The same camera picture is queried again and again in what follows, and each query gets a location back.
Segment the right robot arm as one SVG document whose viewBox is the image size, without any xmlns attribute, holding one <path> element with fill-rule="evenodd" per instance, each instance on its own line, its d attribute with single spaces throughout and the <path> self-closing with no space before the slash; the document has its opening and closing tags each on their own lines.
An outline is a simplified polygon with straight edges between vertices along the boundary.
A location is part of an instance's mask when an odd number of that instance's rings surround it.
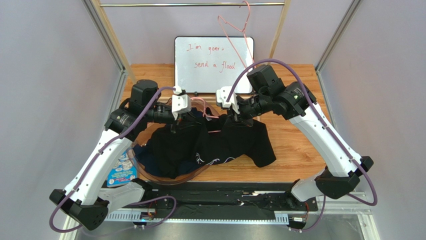
<svg viewBox="0 0 426 240">
<path fill-rule="evenodd" d="M 243 73 L 254 95 L 243 99 L 234 93 L 233 86 L 224 86 L 215 93 L 216 104 L 226 109 L 234 121 L 246 124 L 268 112 L 282 116 L 305 135 L 325 161 L 326 166 L 319 173 L 293 183 L 291 196 L 300 202 L 318 196 L 334 200 L 349 196 L 360 177 L 372 168 L 371 157 L 361 156 L 342 139 L 299 78 L 284 85 L 270 65 Z"/>
</svg>

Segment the black floral t-shirt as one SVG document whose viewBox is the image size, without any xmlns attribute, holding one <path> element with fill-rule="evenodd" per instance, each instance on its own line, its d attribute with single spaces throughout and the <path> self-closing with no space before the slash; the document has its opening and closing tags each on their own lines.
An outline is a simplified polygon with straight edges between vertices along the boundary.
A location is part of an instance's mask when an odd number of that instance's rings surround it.
<svg viewBox="0 0 426 240">
<path fill-rule="evenodd" d="M 264 123 L 254 120 L 252 127 L 234 125 L 225 114 L 206 120 L 194 150 L 194 160 L 201 166 L 225 164 L 246 155 L 262 168 L 277 159 Z"/>
</svg>

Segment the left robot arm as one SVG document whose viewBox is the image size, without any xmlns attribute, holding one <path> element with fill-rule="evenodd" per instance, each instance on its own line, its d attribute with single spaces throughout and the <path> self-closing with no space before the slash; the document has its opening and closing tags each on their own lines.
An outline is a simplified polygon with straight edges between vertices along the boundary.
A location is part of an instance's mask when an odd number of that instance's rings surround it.
<svg viewBox="0 0 426 240">
<path fill-rule="evenodd" d="M 78 174 L 63 189 L 54 189 L 49 199 L 56 205 L 50 228 L 69 233 L 81 227 L 98 228 L 108 214 L 127 206 L 144 204 L 151 186 L 139 178 L 102 191 L 108 174 L 149 122 L 173 124 L 191 111 L 191 98 L 180 86 L 159 87 L 148 79 L 132 86 L 130 97 L 108 117 L 98 143 Z"/>
</svg>

